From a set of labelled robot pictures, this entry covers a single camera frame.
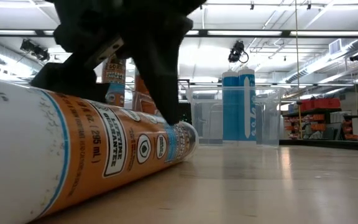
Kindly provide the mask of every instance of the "air duct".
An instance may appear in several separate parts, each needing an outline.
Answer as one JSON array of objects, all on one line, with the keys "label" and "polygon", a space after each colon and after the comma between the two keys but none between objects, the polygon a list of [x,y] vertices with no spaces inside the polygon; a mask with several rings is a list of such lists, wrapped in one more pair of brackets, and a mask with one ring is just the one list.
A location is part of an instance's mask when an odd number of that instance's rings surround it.
[{"label": "air duct", "polygon": [[[335,62],[342,57],[349,57],[358,52],[358,40],[349,41],[347,39],[338,39],[329,45],[329,50],[322,53],[320,56],[312,58],[305,62],[299,69],[299,78],[309,75],[325,66]],[[286,83],[295,81],[298,77],[298,69],[288,72],[283,79]]]},{"label": "air duct", "polygon": [[0,45],[0,62],[4,61],[5,63],[9,63],[5,59],[3,59],[3,57],[9,58],[14,62],[20,61],[19,63],[27,66],[29,69],[32,69],[35,72],[38,72],[42,68],[41,64],[39,64],[31,59],[28,59],[26,57],[23,58],[22,55]]}]

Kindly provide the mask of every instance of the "spotlight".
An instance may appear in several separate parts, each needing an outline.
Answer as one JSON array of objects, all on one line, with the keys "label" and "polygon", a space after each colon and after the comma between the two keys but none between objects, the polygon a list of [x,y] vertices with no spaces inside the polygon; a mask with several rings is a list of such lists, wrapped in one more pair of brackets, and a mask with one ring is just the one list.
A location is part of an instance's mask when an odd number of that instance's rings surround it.
[{"label": "spotlight", "polygon": [[355,56],[353,56],[353,57],[349,57],[349,60],[350,60],[351,62],[354,62],[354,61],[357,61],[357,62],[358,62],[358,55],[355,55]]},{"label": "spotlight", "polygon": [[[242,62],[240,60],[241,56],[246,55],[247,56],[247,60],[245,62]],[[230,51],[229,54],[229,62],[231,63],[235,63],[235,62],[241,62],[241,63],[247,63],[249,59],[248,54],[245,52],[244,50],[244,43],[241,40],[238,40],[233,48]]]},{"label": "spotlight", "polygon": [[31,42],[31,40],[23,40],[20,49],[27,54],[31,54],[40,61],[48,61],[50,59],[48,49],[43,49],[39,45]]}]

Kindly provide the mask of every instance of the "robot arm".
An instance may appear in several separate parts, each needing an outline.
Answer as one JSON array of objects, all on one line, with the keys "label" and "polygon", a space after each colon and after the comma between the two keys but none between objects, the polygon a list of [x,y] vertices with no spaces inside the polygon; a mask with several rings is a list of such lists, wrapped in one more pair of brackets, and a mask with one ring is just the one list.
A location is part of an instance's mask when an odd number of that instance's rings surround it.
[{"label": "robot arm", "polygon": [[206,0],[48,0],[61,24],[56,43],[70,58],[48,63],[31,85],[104,102],[108,85],[93,69],[112,54],[132,57],[157,108],[178,122],[179,46],[193,22],[186,16]]}]

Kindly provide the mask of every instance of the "wooden table surface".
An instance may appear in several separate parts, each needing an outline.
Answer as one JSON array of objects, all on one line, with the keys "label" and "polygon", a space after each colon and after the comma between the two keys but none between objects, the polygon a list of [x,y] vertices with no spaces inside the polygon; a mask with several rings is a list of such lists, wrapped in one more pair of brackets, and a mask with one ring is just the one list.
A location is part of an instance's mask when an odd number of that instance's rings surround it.
[{"label": "wooden table surface", "polygon": [[184,162],[36,224],[358,224],[358,151],[201,147]]}]

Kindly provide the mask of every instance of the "caulk tube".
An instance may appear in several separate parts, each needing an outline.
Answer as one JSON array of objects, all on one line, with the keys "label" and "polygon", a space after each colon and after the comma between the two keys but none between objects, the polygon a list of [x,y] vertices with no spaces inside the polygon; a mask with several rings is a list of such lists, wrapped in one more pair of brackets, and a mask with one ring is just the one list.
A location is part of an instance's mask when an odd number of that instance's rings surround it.
[{"label": "caulk tube", "polygon": [[115,54],[110,56],[103,66],[102,83],[110,83],[106,101],[110,105],[124,107],[126,60]]},{"label": "caulk tube", "polygon": [[135,92],[133,98],[132,109],[134,111],[158,114],[158,109],[137,68],[135,69]]},{"label": "caulk tube", "polygon": [[0,224],[30,222],[187,159],[187,123],[0,81]]},{"label": "caulk tube", "polygon": [[239,140],[256,144],[255,71],[245,67],[238,73],[244,88],[239,94]]},{"label": "caulk tube", "polygon": [[223,142],[234,144],[239,140],[239,75],[228,70],[222,74]]}]

